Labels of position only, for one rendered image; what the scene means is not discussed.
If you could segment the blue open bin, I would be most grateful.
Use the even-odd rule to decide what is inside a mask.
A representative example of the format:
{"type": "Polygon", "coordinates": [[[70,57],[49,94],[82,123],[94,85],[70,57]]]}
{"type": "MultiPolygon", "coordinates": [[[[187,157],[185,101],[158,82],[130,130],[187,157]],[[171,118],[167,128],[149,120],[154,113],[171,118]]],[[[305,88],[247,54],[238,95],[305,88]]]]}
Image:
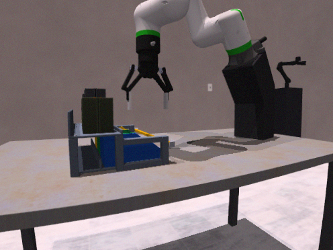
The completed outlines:
{"type": "MultiPolygon", "coordinates": [[[[124,134],[124,138],[141,137],[136,133],[124,134]]],[[[104,167],[115,167],[115,137],[100,137],[100,155],[104,167]]],[[[160,149],[154,143],[124,146],[124,163],[159,159],[160,149]]]]}

